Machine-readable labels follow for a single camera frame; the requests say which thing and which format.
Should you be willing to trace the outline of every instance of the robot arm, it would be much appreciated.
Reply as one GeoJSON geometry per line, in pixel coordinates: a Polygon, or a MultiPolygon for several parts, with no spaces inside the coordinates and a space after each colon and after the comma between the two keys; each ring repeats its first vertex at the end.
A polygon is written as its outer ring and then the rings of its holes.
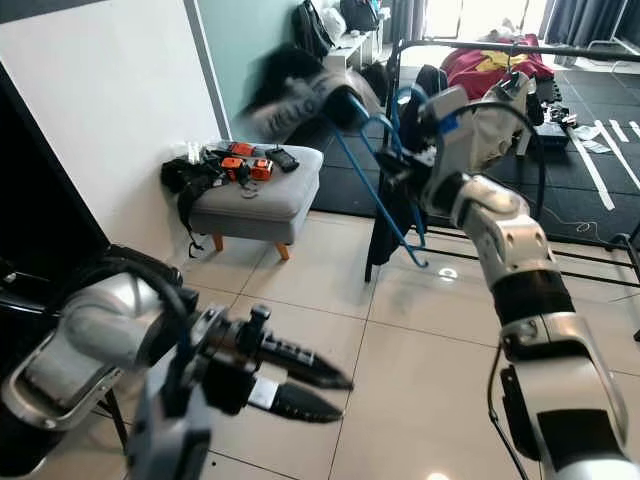
{"type": "Polygon", "coordinates": [[[440,125],[439,148],[414,196],[425,211],[450,216],[478,250],[510,363],[501,379],[514,443],[542,462],[547,479],[640,479],[625,454],[624,402],[575,312],[544,231],[518,194],[465,173],[473,121],[469,112],[451,112],[466,103],[463,90],[450,89],[424,112],[440,125]]]}
{"type": "Polygon", "coordinates": [[[88,268],[93,280],[80,275],[71,295],[61,295],[57,328],[2,384],[3,478],[37,469],[124,371],[152,367],[127,448],[136,480],[199,478],[211,434],[208,407],[235,415],[251,405],[309,423],[342,418],[310,390],[256,375],[269,362],[320,388],[352,388],[319,355],[267,332],[266,307],[254,307],[249,321],[231,321],[216,306],[198,313],[196,292],[158,279],[139,261],[106,264],[88,268]],[[165,357],[176,342],[175,355],[165,357]]]}

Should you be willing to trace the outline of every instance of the gray ottoman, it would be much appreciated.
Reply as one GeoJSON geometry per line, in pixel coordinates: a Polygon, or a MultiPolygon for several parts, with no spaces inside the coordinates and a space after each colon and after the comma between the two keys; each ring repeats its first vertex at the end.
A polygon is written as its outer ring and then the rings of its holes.
{"type": "Polygon", "coordinates": [[[286,245],[295,241],[318,191],[323,156],[307,147],[282,148],[300,162],[296,170],[283,173],[274,165],[269,181],[256,182],[260,190],[254,198],[244,198],[237,183],[208,190],[193,204],[193,231],[211,234],[218,251],[225,235],[273,242],[288,260],[286,245]]]}

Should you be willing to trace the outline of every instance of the red cloth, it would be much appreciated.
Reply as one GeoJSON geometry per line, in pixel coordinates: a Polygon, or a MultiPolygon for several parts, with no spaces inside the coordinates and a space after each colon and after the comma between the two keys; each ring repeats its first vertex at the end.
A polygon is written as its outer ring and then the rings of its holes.
{"type": "MultiPolygon", "coordinates": [[[[538,46],[538,38],[533,34],[525,36],[524,43],[534,47],[538,46]]],[[[482,98],[487,90],[502,80],[506,69],[500,68],[490,72],[478,72],[476,67],[487,58],[482,50],[458,49],[453,51],[442,62],[442,70],[447,74],[449,86],[462,85],[467,91],[469,100],[482,98]]],[[[549,80],[553,78],[553,70],[542,63],[539,53],[529,53],[528,59],[513,66],[514,71],[522,72],[527,77],[536,77],[537,80],[549,80]]]]}

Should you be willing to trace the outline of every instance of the yellow cloth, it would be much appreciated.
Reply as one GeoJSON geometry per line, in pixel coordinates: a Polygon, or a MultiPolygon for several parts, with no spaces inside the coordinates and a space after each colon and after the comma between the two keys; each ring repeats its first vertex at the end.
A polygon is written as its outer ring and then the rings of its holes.
{"type": "MultiPolygon", "coordinates": [[[[493,50],[483,50],[482,54],[487,58],[478,64],[476,70],[478,72],[492,72],[493,70],[506,69],[507,62],[509,61],[509,55],[504,52],[495,52],[493,50]]],[[[525,62],[529,56],[526,53],[521,53],[515,57],[511,57],[511,65],[517,65],[525,62]]]]}

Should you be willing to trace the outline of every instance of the orange device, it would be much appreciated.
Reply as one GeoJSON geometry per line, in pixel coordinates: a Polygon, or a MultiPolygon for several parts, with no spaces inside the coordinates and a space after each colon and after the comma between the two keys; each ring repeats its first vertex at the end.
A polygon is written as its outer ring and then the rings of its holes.
{"type": "Polygon", "coordinates": [[[220,163],[220,166],[224,168],[224,171],[227,173],[227,177],[232,182],[238,181],[238,170],[240,170],[244,165],[244,160],[241,158],[234,157],[226,157],[220,163]]]}
{"type": "Polygon", "coordinates": [[[236,155],[244,155],[245,157],[253,156],[256,147],[249,145],[248,143],[233,143],[231,144],[231,152],[236,155]]]}
{"type": "Polygon", "coordinates": [[[251,163],[251,178],[254,180],[269,180],[273,172],[273,162],[266,158],[257,158],[251,163]]]}

